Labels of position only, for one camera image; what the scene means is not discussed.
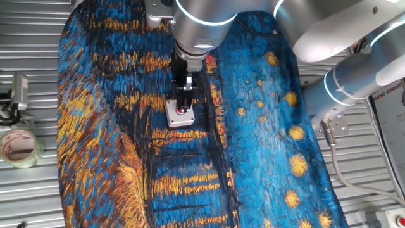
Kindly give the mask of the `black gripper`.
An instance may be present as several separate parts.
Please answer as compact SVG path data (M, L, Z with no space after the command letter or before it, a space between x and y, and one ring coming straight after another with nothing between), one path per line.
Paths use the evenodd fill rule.
M176 112L184 114L191 107L193 90L197 89L197 72L187 70L187 61L182 59L175 50L171 54L170 70L172 73L172 89L177 91Z

